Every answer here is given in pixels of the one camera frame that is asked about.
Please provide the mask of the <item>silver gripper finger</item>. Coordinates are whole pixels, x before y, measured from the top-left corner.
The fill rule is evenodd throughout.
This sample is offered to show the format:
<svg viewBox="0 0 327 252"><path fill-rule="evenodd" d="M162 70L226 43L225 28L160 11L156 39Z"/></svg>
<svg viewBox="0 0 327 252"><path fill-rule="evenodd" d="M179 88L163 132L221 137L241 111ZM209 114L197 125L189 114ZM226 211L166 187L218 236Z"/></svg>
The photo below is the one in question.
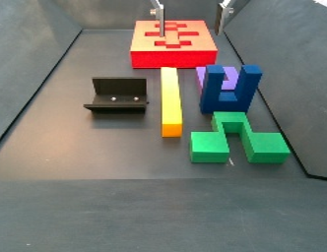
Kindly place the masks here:
<svg viewBox="0 0 327 252"><path fill-rule="evenodd" d="M225 19L234 12L233 10L234 0L222 0L217 4L215 9L215 21L214 21L214 34L219 35L223 28Z"/></svg>
<svg viewBox="0 0 327 252"><path fill-rule="evenodd" d="M159 0L150 0L152 8L150 9L150 15L159 21L159 36L164 36L164 6L159 3Z"/></svg>

